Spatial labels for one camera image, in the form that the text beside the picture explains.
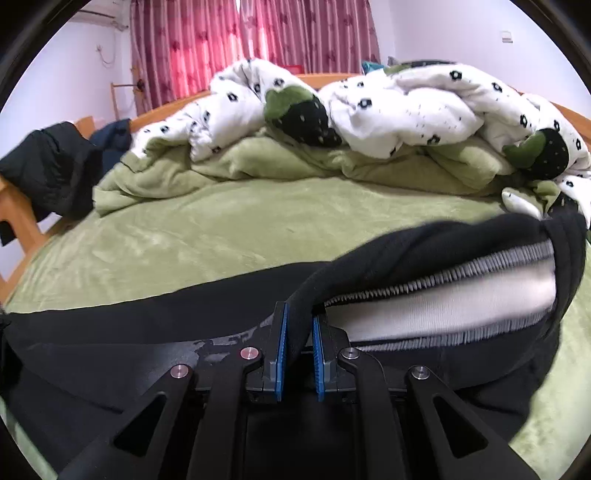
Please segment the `black pants white side stripe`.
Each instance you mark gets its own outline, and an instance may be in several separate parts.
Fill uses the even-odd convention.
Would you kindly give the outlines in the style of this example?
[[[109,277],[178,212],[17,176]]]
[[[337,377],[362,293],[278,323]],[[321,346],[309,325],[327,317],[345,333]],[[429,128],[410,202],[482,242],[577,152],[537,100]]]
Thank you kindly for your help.
[[[230,479],[367,479],[353,402],[318,400],[311,326],[341,329],[390,386],[424,365],[510,446],[581,283],[581,215],[504,214],[378,237],[294,263],[107,306],[1,317],[1,397],[58,475],[172,366],[211,371],[288,306],[280,399],[249,393]]]

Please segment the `green fleece bed sheet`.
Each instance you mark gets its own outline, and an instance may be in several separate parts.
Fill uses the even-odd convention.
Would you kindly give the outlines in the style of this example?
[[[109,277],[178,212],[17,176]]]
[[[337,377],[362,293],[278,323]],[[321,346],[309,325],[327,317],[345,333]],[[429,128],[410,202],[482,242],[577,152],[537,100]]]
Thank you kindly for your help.
[[[294,262],[332,260],[384,233],[504,213],[499,200],[339,178],[222,182],[183,197],[88,215],[39,250],[4,307],[65,310],[136,300]],[[590,435],[590,248],[560,346],[512,447],[559,479]]]

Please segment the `green fleece blanket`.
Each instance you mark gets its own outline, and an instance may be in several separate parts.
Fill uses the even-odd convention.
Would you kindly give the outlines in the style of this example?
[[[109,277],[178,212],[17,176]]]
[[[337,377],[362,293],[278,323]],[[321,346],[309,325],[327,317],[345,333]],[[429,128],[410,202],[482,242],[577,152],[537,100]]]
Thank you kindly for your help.
[[[560,194],[549,180],[526,180],[482,139],[442,147],[401,146],[376,159],[349,146],[300,145],[262,129],[209,156],[189,158],[185,142],[154,138],[136,145],[93,189],[94,208],[107,215],[134,204],[187,195],[215,182],[344,177],[430,193],[486,197],[516,195],[547,212]]]

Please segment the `black jacket on footboard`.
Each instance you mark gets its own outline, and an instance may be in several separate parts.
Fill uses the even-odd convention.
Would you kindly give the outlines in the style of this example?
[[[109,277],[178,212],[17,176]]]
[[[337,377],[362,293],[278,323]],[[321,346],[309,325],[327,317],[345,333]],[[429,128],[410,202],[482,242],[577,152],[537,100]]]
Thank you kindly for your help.
[[[32,131],[1,159],[1,176],[30,200],[37,222],[88,215],[101,173],[101,150],[70,122]]]

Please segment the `dark blue garment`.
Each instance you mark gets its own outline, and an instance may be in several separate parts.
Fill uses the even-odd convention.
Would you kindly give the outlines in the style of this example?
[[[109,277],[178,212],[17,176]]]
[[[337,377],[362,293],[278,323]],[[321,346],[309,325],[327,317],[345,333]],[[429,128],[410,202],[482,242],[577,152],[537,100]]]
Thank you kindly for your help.
[[[126,118],[105,125],[93,132],[89,141],[101,152],[101,176],[104,177],[130,149],[130,120]]]

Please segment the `white black-flower duvet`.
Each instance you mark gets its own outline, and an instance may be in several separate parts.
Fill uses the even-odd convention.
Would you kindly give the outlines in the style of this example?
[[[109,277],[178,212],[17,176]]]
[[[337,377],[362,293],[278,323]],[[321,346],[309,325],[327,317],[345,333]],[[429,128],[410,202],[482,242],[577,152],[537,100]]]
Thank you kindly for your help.
[[[479,136],[526,181],[546,181],[590,212],[590,152],[559,109],[454,62],[404,63],[314,89],[269,61],[239,60],[214,75],[206,97],[139,131],[131,151],[143,161],[158,143],[184,145],[201,162],[264,126],[379,160]]]

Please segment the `red pink curtain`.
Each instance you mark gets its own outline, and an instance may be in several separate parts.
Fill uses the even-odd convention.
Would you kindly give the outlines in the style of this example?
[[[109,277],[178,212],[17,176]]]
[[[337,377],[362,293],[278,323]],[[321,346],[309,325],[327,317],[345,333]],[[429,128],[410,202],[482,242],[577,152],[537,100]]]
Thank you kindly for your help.
[[[359,73],[380,49],[368,1],[133,1],[139,113],[204,91],[240,59],[305,73]]]

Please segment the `white air conditioner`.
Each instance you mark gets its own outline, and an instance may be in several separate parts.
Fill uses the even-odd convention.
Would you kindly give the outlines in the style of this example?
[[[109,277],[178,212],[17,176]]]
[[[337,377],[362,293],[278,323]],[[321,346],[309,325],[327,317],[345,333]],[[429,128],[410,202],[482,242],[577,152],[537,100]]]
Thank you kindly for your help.
[[[122,0],[91,0],[72,17],[72,21],[125,31],[128,28],[127,7],[128,2]]]

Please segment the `wooden bed frame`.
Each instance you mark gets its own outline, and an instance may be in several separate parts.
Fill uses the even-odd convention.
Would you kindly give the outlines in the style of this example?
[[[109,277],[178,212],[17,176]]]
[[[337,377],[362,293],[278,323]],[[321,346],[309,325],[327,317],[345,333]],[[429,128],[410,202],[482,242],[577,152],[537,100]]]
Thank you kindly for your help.
[[[341,81],[353,77],[352,73],[317,73],[300,74],[298,78],[318,90],[334,81]],[[195,95],[188,96],[173,102],[164,104],[158,108],[147,111],[130,121],[130,130],[136,132],[145,125],[162,120],[180,110],[191,101],[203,98],[209,94],[205,90]],[[581,134],[587,146],[590,147],[590,119],[559,104],[554,104],[562,115]],[[95,123],[91,116],[84,117],[75,122],[76,128],[82,136],[88,138],[95,130]],[[1,274],[1,303],[6,304],[13,294],[17,284],[23,276],[28,264],[36,252],[54,235],[65,228],[69,222],[60,220],[46,233],[43,233],[33,214],[30,199],[19,191],[14,185],[1,176],[1,221],[6,221],[13,229],[16,239],[21,245],[24,257],[14,268],[10,277],[3,278]]]

